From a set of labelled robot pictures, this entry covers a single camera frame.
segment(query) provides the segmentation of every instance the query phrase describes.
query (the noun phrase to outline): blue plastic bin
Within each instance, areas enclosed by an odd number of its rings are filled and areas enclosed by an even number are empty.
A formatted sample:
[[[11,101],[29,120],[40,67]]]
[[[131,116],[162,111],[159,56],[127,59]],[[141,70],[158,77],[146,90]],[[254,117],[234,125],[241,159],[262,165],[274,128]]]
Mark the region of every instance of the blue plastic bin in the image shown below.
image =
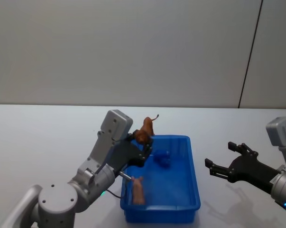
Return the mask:
[[[146,204],[132,205],[132,183],[120,200],[127,222],[136,223],[190,223],[201,202],[194,172],[190,139],[180,135],[153,137],[153,150],[144,167],[131,166],[125,170],[129,176],[143,176]],[[170,165],[163,167],[154,159],[159,150],[169,151]],[[125,194],[125,180],[122,195]]]

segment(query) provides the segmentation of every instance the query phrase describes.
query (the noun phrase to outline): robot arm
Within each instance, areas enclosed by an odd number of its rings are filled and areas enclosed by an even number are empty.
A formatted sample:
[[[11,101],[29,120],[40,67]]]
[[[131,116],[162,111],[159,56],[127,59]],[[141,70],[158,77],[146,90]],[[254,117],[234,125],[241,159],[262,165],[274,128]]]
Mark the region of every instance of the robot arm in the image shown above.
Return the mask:
[[[286,161],[286,117],[278,117],[266,126],[273,146],[278,146]],[[229,142],[228,149],[241,155],[228,168],[218,166],[205,159],[210,175],[227,179],[229,182],[246,181],[271,195],[275,202],[286,210],[286,169],[282,165],[273,169],[257,160],[258,152],[246,144]]]
[[[30,228],[37,222],[39,228],[73,228],[75,214],[85,211],[117,176],[131,179],[122,172],[125,166],[141,167],[149,157],[152,142],[142,151],[131,143],[132,123],[119,110],[108,111],[98,140],[77,174],[65,184],[31,187],[0,227]]]

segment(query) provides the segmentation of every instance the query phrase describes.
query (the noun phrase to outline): blue bin rim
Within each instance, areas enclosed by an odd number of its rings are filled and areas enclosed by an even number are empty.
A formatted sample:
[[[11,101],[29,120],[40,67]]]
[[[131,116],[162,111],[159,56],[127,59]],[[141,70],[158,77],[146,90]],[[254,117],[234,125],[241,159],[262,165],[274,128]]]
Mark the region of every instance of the blue bin rim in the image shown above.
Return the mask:
[[[197,191],[194,192],[194,197],[195,197],[195,205],[191,206],[164,206],[164,205],[152,205],[152,206],[145,206],[145,205],[127,205],[125,203],[125,199],[120,200],[120,208],[123,210],[136,210],[136,211],[146,211],[146,210],[152,210],[152,211],[163,211],[163,210],[177,210],[177,211],[186,211],[186,210],[198,210],[201,207],[201,200],[199,196],[199,190],[198,190],[198,185],[196,182],[196,175],[195,175],[195,169],[194,169],[194,159],[193,159],[193,154],[191,150],[191,143],[190,143],[190,138],[186,135],[174,135],[174,134],[164,134],[164,135],[155,135],[152,137],[153,139],[163,139],[163,138],[169,138],[169,139],[175,139],[175,138],[185,138],[187,141],[188,145],[188,153],[191,155],[192,159],[189,161],[189,165],[191,167],[191,172],[192,172],[192,184],[194,189],[197,189]],[[122,182],[122,189],[121,192],[125,191],[125,185],[124,185],[124,179]]]

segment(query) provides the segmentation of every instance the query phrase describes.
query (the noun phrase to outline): white tabletop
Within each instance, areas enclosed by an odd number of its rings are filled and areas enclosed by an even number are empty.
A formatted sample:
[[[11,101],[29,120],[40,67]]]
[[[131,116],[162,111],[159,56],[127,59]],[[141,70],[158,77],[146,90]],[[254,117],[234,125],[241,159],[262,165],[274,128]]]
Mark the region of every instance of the white tabletop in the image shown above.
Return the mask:
[[[76,228],[286,228],[286,212],[270,195],[246,182],[228,183],[209,175],[204,159],[229,166],[238,154],[227,143],[246,143],[274,168],[285,164],[271,146],[265,126],[286,110],[0,105],[0,221],[33,184],[67,182],[90,154],[110,109],[130,116],[132,130],[156,116],[155,134],[191,139],[201,208],[193,224],[127,224],[120,201],[106,193],[77,214]],[[110,187],[120,193],[121,178]]]

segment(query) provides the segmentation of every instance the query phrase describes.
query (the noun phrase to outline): brown toy horse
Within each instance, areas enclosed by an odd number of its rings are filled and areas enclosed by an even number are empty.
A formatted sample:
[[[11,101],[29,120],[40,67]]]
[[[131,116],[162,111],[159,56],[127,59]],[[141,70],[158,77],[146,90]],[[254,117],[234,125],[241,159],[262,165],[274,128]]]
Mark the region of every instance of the brown toy horse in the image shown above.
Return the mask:
[[[154,136],[152,121],[156,120],[156,118],[151,119],[150,117],[146,117],[143,122],[143,126],[140,130],[135,132],[134,138],[138,142],[138,144],[146,145],[150,141],[150,137]]]

